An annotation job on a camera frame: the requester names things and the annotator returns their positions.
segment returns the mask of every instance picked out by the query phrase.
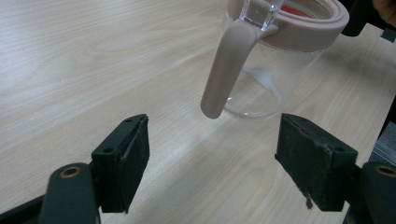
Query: beige handle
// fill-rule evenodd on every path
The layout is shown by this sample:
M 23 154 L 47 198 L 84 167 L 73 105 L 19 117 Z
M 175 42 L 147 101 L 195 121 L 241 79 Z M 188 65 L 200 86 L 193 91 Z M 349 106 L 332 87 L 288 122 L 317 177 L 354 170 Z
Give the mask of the beige handle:
M 271 25 L 265 31 L 244 21 L 234 21 L 225 30 L 210 70 L 201 109 L 210 119 L 220 116 L 233 85 L 256 43 L 264 36 L 273 34 L 277 27 Z

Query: screw hole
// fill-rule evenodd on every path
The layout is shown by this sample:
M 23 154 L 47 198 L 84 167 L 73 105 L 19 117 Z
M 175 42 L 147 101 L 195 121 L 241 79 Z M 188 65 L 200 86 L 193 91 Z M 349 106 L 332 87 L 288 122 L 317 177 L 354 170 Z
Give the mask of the screw hole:
M 391 177 L 396 177 L 396 170 L 394 168 L 388 167 L 388 166 L 383 166 L 383 165 L 378 165 L 375 167 L 375 169 L 381 174 L 381 175 L 388 175 Z
M 105 153 L 112 153 L 113 151 L 114 151 L 114 148 L 111 148 L 111 147 L 105 148 L 103 150 L 103 152 L 105 152 Z
M 81 169 L 77 166 L 68 167 L 61 171 L 61 178 L 70 178 L 78 175 L 80 172 Z

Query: table surface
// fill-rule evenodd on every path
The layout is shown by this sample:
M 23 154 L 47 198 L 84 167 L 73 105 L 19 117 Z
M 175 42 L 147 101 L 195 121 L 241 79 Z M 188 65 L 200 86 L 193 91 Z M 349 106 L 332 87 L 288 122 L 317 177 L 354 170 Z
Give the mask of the table surface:
M 200 110 L 225 1 L 0 3 L 0 213 L 89 162 L 123 120 L 149 116 L 150 159 L 129 213 L 104 223 L 341 223 L 308 210 L 274 159 L 280 114 Z M 396 92 L 396 47 L 367 25 L 339 36 L 284 112 L 368 160 Z

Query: clear glass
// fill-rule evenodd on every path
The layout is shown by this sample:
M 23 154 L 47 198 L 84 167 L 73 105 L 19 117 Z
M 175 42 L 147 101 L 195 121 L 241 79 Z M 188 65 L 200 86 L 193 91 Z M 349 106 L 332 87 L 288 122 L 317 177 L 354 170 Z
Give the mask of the clear glass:
M 240 19 L 263 31 L 274 21 L 284 0 L 246 0 Z
M 228 14 L 225 20 L 225 26 L 233 23 Z M 262 25 L 248 22 L 260 29 L 266 29 L 266 20 L 267 17 L 263 21 L 261 18 Z M 321 51 L 280 49 L 260 40 L 248 55 L 224 108 L 235 115 L 251 119 L 261 119 L 275 114 L 292 96 L 307 69 L 315 63 L 320 54 Z

